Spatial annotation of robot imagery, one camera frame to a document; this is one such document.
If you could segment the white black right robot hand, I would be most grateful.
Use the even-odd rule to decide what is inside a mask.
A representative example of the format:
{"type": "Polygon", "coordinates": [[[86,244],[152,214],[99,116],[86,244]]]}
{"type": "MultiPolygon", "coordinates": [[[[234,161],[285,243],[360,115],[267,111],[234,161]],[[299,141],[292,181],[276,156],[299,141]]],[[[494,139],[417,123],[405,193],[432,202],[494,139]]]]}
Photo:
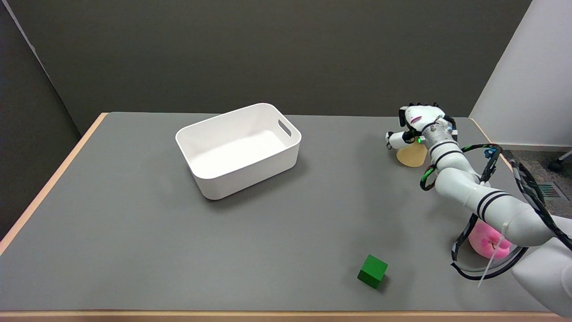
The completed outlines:
{"type": "Polygon", "coordinates": [[[406,130],[386,133],[386,148],[401,149],[415,141],[425,144],[427,149],[437,144],[438,134],[445,135],[445,140],[458,141],[455,120],[447,115],[438,104],[409,104],[399,109],[399,125],[406,130]]]}

